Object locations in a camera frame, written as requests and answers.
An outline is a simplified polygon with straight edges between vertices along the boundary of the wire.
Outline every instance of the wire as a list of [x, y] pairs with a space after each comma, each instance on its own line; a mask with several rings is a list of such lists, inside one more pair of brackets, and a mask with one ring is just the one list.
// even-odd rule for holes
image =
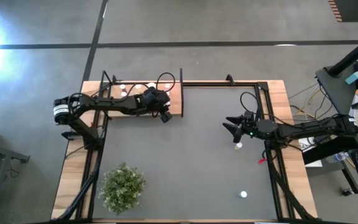
[[145, 83], [135, 83], [135, 84], [133, 84], [133, 85], [131, 86], [131, 88], [130, 88], [129, 91], [127, 92], [127, 95], [124, 96], [123, 98], [121, 98], [120, 100], [116, 100], [116, 103], [120, 103], [120, 102], [125, 101], [125, 100], [128, 98], [129, 94], [131, 93], [132, 89], [133, 89], [136, 85], [143, 85], [143, 86], [145, 86], [148, 90], [150, 89]]
[[158, 77], [158, 79], [157, 79], [157, 82], [156, 82], [156, 84], [155, 84], [155, 89], [156, 89], [156, 90], [158, 90], [158, 83], [159, 83], [159, 81], [160, 81], [160, 78], [163, 77], [164, 75], [170, 75], [170, 76], [172, 77], [172, 79], [173, 79], [173, 85], [171, 86], [171, 88], [169, 88], [168, 90], [165, 90], [165, 91], [164, 91], [164, 92], [166, 93], [166, 92], [169, 92], [169, 91], [171, 91], [171, 90], [173, 89], [173, 87], [175, 86], [176, 80], [175, 80], [175, 77], [174, 77], [171, 73], [169, 73], [169, 72], [164, 72], [164, 73], [162, 73], [162, 74]]
[[12, 164], [11, 164], [11, 163], [9, 163], [9, 165], [11, 166], [11, 168], [9, 168], [9, 170], [7, 170], [7, 171], [10, 171], [10, 175], [11, 175], [12, 179], [15, 179], [16, 177], [19, 176], [20, 172], [17, 171], [17, 170], [14, 170], [14, 169], [12, 168]]
[[75, 149], [75, 150], [72, 151], [71, 153], [67, 154], [66, 157], [65, 157], [65, 159], [67, 159], [67, 157], [68, 157], [69, 155], [73, 154], [74, 152], [76, 152], [76, 151], [78, 151], [78, 150], [80, 150], [80, 149], [83, 149], [84, 147], [85, 147], [85, 146], [81, 146], [81, 147], [79, 147], [78, 149]]
[[330, 137], [331, 137], [331, 136], [329, 135], [329, 136], [323, 138], [322, 140], [320, 140], [320, 141], [318, 141], [318, 142], [315, 142], [315, 143], [313, 143], [313, 144], [310, 142], [309, 138], [307, 138], [307, 140], [308, 140], [308, 142], [309, 142], [310, 145], [309, 145], [308, 147], [304, 148], [304, 149], [301, 149], [301, 148], [299, 148], [299, 147], [297, 147], [297, 146], [294, 146], [294, 145], [291, 145], [291, 144], [286, 144], [286, 145], [287, 145], [287, 146], [291, 146], [291, 147], [293, 147], [293, 148], [295, 148], [295, 149], [300, 150], [301, 152], [303, 152], [304, 150], [309, 149], [311, 146], [317, 146], [317, 145], [320, 144], [322, 141], [324, 141], [325, 139], [330, 138]]
[[297, 96], [297, 95], [299, 95], [300, 93], [303, 93], [304, 91], [306, 91], [306, 90], [312, 88], [313, 86], [315, 86], [315, 85], [317, 85], [317, 84], [318, 84], [318, 83], [315, 83], [315, 84], [309, 86], [308, 88], [305, 88], [304, 90], [301, 90], [301, 91], [299, 91], [298, 93], [295, 93], [294, 95], [288, 97], [288, 99], [291, 99], [291, 98], [293, 98], [294, 96]]
[[318, 116], [316, 119], [318, 119], [318, 118], [324, 116], [324, 115], [325, 115], [326, 113], [328, 113], [328, 112], [331, 110], [331, 108], [333, 107], [333, 103], [332, 103], [331, 99], [329, 98], [329, 96], [328, 96], [326, 93], [323, 93], [323, 92], [322, 92], [322, 94], [324, 95], [324, 97], [326, 97], [326, 98], [329, 99], [329, 102], [331, 103], [331, 106], [328, 108], [327, 111], [325, 111], [322, 115]]
[[347, 162], [353, 167], [356, 168], [356, 166], [354, 165], [353, 161], [351, 159], [349, 159], [348, 157], [346, 158]]
[[310, 101], [311, 99], [313, 99], [313, 97], [320, 91], [320, 90], [316, 90], [317, 87], [318, 87], [318, 86], [316, 86], [316, 88], [313, 90], [313, 92], [310, 93], [310, 95], [309, 95], [309, 97], [308, 97], [308, 99], [307, 99], [305, 105], [303, 105], [303, 106], [299, 109], [299, 111], [303, 110], [303, 109], [308, 105], [309, 101]]
[[287, 146], [291, 146], [292, 148], [295, 148], [295, 149], [297, 149], [297, 150], [299, 150], [299, 151], [303, 151], [301, 148], [299, 148], [298, 146], [294, 146], [294, 145], [291, 145], [291, 144], [286, 144]]
[[[99, 137], [99, 138], [101, 138], [101, 137], [103, 136], [105, 130], [106, 130], [106, 128], [103, 129], [103, 131], [102, 131], [102, 133], [100, 134], [100, 137]], [[83, 149], [83, 148], [85, 148], [86, 146], [89, 146], [89, 145], [90, 145], [90, 144], [87, 144], [87, 145], [84, 145], [84, 146], [79, 147], [78, 149], [75, 149], [74, 151], [72, 151], [72, 152], [70, 152], [69, 154], [67, 154], [67, 155], [65, 156], [65, 159], [67, 159], [67, 157], [70, 156], [71, 154], [73, 154], [73, 153], [77, 152], [78, 150]]]
[[[248, 91], [243, 92], [243, 93], [241, 94], [241, 96], [242, 96], [243, 94], [245, 94], [245, 93], [248, 93], [248, 94], [254, 96], [253, 94], [249, 93]], [[246, 109], [245, 106], [244, 106], [243, 103], [242, 103], [242, 100], [241, 100], [242, 98], [241, 98], [241, 96], [240, 96], [240, 103], [241, 103], [242, 107], [244, 107], [244, 109]], [[274, 116], [274, 115], [272, 115], [272, 114], [261, 114], [261, 116], [271, 116], [271, 117], [273, 117], [273, 118], [275, 118], [275, 119], [281, 121], [283, 124], [286, 124], [286, 125], [291, 126], [291, 127], [293, 127], [293, 128], [299, 128], [299, 129], [303, 129], [303, 128], [304, 128], [304, 127], [299, 127], [299, 126], [295, 126], [295, 125], [293, 125], [293, 124], [287, 123], [287, 122], [281, 120], [280, 118], [278, 118], [278, 117], [276, 117], [276, 116]], [[316, 125], [313, 125], [313, 126], [308, 126], [308, 128], [310, 128], [310, 127], [315, 127], [315, 126], [320, 126], [320, 124], [316, 124]]]
[[323, 91], [321, 91], [321, 92], [322, 92], [322, 94], [324, 95], [324, 97], [323, 97], [323, 100], [321, 101], [320, 107], [317, 108], [317, 110], [314, 112], [314, 117], [315, 117], [315, 118], [317, 117], [317, 111], [319, 111], [319, 110], [321, 109], [321, 107], [323, 107], [324, 100], [327, 98], [327, 95], [325, 95], [325, 94], [323, 93]]
[[73, 93], [73, 94], [71, 94], [69, 97], [68, 97], [68, 99], [67, 99], [67, 107], [68, 107], [68, 111], [70, 112], [70, 113], [73, 113], [73, 103], [71, 102], [71, 98], [73, 97], [73, 96], [75, 96], [75, 95], [78, 95], [78, 96], [85, 96], [85, 97], [88, 97], [88, 98], [90, 98], [90, 96], [88, 96], [88, 95], [86, 95], [86, 94], [84, 94], [84, 93]]
[[242, 96], [244, 96], [244, 94], [249, 94], [249, 95], [253, 96], [253, 97], [255, 98], [256, 102], [258, 102], [258, 99], [256, 98], [256, 96], [255, 96], [254, 94], [252, 94], [252, 93], [250, 93], [250, 92], [248, 92], [248, 91], [245, 91], [245, 92], [241, 93], [241, 95], [240, 95], [240, 103], [241, 103], [241, 106], [242, 106], [244, 109], [246, 109], [246, 111], [249, 112], [250, 110], [248, 110], [248, 109], [246, 108], [246, 106], [244, 106], [244, 104], [242, 103]]
[[[266, 149], [262, 152], [262, 158], [264, 158], [265, 160], [267, 160], [267, 156], [265, 156], [266, 154]], [[273, 156], [272, 158], [272, 161], [277, 158], [277, 152], [275, 153], [275, 155]]]

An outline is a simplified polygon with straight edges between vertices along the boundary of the wooden table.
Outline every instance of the wooden table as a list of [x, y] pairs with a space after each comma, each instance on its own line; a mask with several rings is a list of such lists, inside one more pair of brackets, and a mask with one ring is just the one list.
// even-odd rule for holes
[[[273, 106], [273, 113], [276, 117], [282, 119], [287, 123], [293, 124], [292, 113], [290, 104], [288, 102], [287, 92], [283, 80], [242, 80], [236, 82], [267, 82], [270, 92], [270, 100]], [[99, 90], [99, 81], [87, 81], [83, 83], [81, 92], [86, 94], [92, 94]], [[266, 107], [265, 100], [262, 100], [262, 105]], [[91, 125], [94, 117], [94, 111], [88, 111], [83, 114], [81, 119], [88, 125]], [[100, 115], [100, 122], [103, 120], [103, 114]], [[83, 145], [82, 139], [70, 141], [67, 147], [67, 154]], [[81, 180], [83, 177], [85, 160], [87, 151], [84, 149], [72, 154], [67, 158], [62, 167], [62, 174], [56, 194], [55, 204], [52, 210], [51, 218], [59, 217], [71, 204], [81, 187]], [[317, 217], [316, 207], [314, 205], [313, 196], [310, 189], [308, 176], [306, 174], [305, 164], [301, 152], [297, 149], [288, 147], [282, 150], [283, 160], [285, 164], [285, 170], [287, 173], [288, 184], [291, 191], [304, 208], [314, 217]], [[97, 152], [93, 152], [93, 159], [91, 167], [94, 167]], [[82, 210], [83, 217], [86, 217], [88, 213], [88, 205], [90, 201], [89, 190], [85, 197], [84, 207]], [[280, 201], [282, 204], [282, 210], [284, 217], [288, 217], [288, 210], [285, 201], [285, 197], [279, 188]], [[93, 220], [94, 222], [114, 222], [116, 220]], [[134, 221], [134, 220], [119, 220], [120, 222]], [[255, 220], [135, 220], [137, 222], [252, 222]]]

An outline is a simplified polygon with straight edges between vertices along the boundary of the robotic arm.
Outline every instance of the robotic arm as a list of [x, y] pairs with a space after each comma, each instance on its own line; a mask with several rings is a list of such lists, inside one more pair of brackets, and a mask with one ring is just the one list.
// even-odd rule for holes
[[310, 121], [294, 125], [286, 123], [278, 124], [269, 119], [255, 119], [254, 113], [251, 111], [246, 111], [238, 117], [227, 117], [226, 119], [233, 123], [223, 123], [223, 126], [233, 135], [234, 143], [238, 143], [244, 134], [283, 147], [292, 140], [300, 138], [327, 134], [351, 138], [358, 133], [356, 121], [349, 115], [335, 115], [320, 121]]
[[157, 112], [166, 123], [172, 118], [168, 111], [169, 96], [163, 90], [150, 87], [141, 95], [125, 96], [121, 99], [90, 97], [82, 93], [57, 99], [53, 102], [53, 115], [57, 124], [69, 125], [83, 137], [85, 149], [96, 149], [102, 142], [97, 129], [86, 125], [80, 116], [89, 110], [120, 111], [123, 114], [139, 116]]

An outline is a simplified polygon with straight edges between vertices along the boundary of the gray mat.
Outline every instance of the gray mat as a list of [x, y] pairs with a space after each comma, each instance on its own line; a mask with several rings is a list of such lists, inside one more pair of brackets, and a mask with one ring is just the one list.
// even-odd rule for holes
[[[185, 116], [124, 118], [109, 123], [98, 191], [103, 174], [122, 162], [144, 172], [141, 208], [118, 217], [94, 201], [94, 218], [256, 219], [276, 218], [267, 164], [258, 165], [264, 144], [242, 138], [236, 152], [222, 126], [226, 116], [244, 112], [244, 88], [185, 88]], [[255, 100], [244, 104], [256, 111]], [[239, 198], [245, 190], [247, 198]]]

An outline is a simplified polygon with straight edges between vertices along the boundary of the potted plant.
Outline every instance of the potted plant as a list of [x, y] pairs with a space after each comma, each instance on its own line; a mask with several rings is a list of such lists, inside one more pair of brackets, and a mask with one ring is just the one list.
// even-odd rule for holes
[[117, 169], [104, 173], [99, 198], [110, 212], [119, 215], [135, 206], [140, 206], [137, 200], [146, 185], [143, 173], [136, 167], [122, 163]]

